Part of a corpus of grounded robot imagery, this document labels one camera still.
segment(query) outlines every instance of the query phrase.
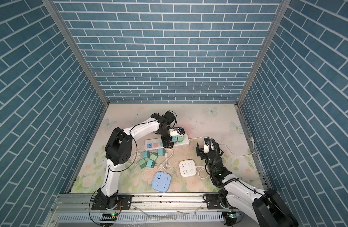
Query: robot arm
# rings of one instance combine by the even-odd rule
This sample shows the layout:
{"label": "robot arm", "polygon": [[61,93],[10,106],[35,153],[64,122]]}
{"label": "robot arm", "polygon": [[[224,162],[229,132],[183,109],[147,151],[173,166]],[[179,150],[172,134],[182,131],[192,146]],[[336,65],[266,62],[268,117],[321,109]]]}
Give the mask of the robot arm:
{"label": "robot arm", "polygon": [[255,220],[260,227],[299,226],[275,190],[264,191],[239,180],[223,166],[219,144],[209,137],[204,138],[204,143],[204,148],[199,148],[197,144],[197,156],[205,159],[209,166],[210,178],[214,186],[222,188],[219,191],[218,200],[223,207],[238,208]]}
{"label": "robot arm", "polygon": [[170,134],[173,130],[170,125],[175,119],[176,117],[170,111],[162,116],[154,113],[150,118],[133,127],[126,129],[117,127],[113,130],[105,147],[107,166],[104,184],[97,191],[101,206],[110,210],[117,205],[118,179],[120,171],[124,169],[124,163],[131,157],[133,140],[137,141],[146,134],[158,132],[161,135],[163,147],[172,148],[174,143]]}

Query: light blue power socket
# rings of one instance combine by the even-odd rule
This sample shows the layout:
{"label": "light blue power socket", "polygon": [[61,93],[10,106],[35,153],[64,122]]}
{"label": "light blue power socket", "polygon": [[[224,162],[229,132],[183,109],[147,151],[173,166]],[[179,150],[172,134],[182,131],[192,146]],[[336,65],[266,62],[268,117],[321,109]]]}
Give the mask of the light blue power socket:
{"label": "light blue power socket", "polygon": [[169,174],[157,172],[154,176],[152,187],[159,192],[165,193],[169,189],[171,180],[172,177]]}

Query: white charging cable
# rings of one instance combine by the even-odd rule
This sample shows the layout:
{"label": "white charging cable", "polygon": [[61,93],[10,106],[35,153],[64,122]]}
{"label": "white charging cable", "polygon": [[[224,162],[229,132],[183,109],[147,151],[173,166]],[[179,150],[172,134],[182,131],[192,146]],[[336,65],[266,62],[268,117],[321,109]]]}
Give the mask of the white charging cable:
{"label": "white charging cable", "polygon": [[204,139],[204,137],[189,138],[189,140],[192,140],[192,139]]}
{"label": "white charging cable", "polygon": [[234,155],[234,156],[237,156],[237,157],[244,157],[244,156],[248,156],[248,155],[251,155],[253,154],[254,152],[250,153],[250,154],[245,154],[245,155],[236,155],[235,153],[233,153],[233,151],[231,150],[231,148],[229,146],[227,146],[226,144],[220,144],[219,146],[225,146],[226,148],[228,148],[230,150],[230,152]]}
{"label": "white charging cable", "polygon": [[[168,157],[168,153],[167,151],[168,150],[171,150],[172,151],[172,155]],[[164,170],[164,173],[166,173],[166,170],[169,168],[171,168],[169,165],[168,165],[168,161],[169,159],[173,156],[174,154],[174,151],[171,149],[171,148],[168,148],[166,151],[165,151],[165,160],[163,161],[163,163],[161,163],[160,165],[158,165],[157,167]]]}
{"label": "white charging cable", "polygon": [[198,170],[198,177],[199,177],[200,179],[207,179],[207,178],[209,177],[209,175],[206,176],[206,177],[201,177],[201,176],[199,175],[200,171],[206,169],[206,166],[195,166],[195,167],[197,167],[197,168],[200,167],[200,169]]}

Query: floral table mat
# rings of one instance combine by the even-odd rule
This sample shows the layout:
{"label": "floral table mat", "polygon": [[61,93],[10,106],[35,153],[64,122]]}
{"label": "floral table mat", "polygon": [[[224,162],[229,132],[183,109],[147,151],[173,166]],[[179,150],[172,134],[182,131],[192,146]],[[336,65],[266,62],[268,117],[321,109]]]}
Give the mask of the floral table mat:
{"label": "floral table mat", "polygon": [[[243,134],[234,105],[231,104],[110,104],[104,116],[104,120],[88,151],[83,166],[73,185],[71,193],[93,193],[102,186],[106,170],[106,157],[104,148],[114,128],[122,129],[131,127],[145,121],[153,113],[163,115],[172,110],[178,116],[178,127],[183,127],[189,138],[210,137],[219,144],[229,146],[233,153],[225,146],[220,146],[224,154],[223,164],[236,177],[245,182],[262,188],[256,166],[252,160],[246,138]],[[149,133],[137,141],[138,157],[134,165],[120,175],[118,190],[121,193],[154,193],[152,187],[158,168],[145,167],[141,169],[138,161],[141,153],[145,151],[146,139],[158,138],[159,135]],[[187,159],[195,161],[196,166],[204,166],[204,160],[196,155],[196,145],[203,147],[203,139],[192,139],[190,144],[184,147],[173,148],[173,156],[169,160],[166,171],[172,177],[168,193],[178,192],[212,192],[218,191],[210,179],[200,179],[197,175],[182,177],[179,172],[179,162]],[[133,144],[131,158],[126,162],[130,165],[135,157],[136,147]],[[164,157],[158,157],[156,163],[161,164]],[[208,174],[200,172],[201,177]]]}

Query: blue wall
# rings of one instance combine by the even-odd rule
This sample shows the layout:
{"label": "blue wall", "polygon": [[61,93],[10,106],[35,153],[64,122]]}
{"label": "blue wall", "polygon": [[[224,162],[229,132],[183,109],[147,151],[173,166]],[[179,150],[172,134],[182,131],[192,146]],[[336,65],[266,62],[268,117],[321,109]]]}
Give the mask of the blue wall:
{"label": "blue wall", "polygon": [[40,0],[0,0],[0,225],[41,225],[103,111]]}
{"label": "blue wall", "polygon": [[135,103],[236,102],[279,2],[55,1],[108,100]]}
{"label": "blue wall", "polygon": [[348,1],[291,1],[243,111],[299,222],[348,226]]}

